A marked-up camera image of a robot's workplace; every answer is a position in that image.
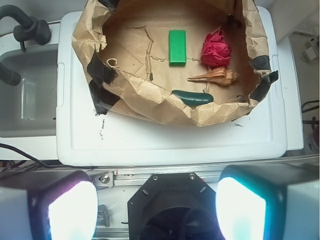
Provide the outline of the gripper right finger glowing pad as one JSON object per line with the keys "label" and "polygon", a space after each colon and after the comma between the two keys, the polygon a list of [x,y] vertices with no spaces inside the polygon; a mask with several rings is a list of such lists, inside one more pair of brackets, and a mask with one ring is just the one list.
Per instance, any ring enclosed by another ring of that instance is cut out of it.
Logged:
{"label": "gripper right finger glowing pad", "polygon": [[318,240],[319,167],[228,165],[216,187],[215,207],[227,240]]}

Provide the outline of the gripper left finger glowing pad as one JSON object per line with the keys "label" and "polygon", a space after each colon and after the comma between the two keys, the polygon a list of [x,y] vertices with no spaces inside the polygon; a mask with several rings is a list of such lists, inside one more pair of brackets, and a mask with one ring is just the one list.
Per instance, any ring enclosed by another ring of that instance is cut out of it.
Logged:
{"label": "gripper left finger glowing pad", "polygon": [[2,171],[2,240],[91,240],[98,194],[83,170]]}

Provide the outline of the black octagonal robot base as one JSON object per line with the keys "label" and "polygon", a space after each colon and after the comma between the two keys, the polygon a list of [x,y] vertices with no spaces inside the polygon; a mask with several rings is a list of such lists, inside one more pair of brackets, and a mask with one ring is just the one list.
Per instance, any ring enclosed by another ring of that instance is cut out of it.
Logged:
{"label": "black octagonal robot base", "polygon": [[222,240],[216,192],[194,172],[153,174],[127,202],[131,240]]}

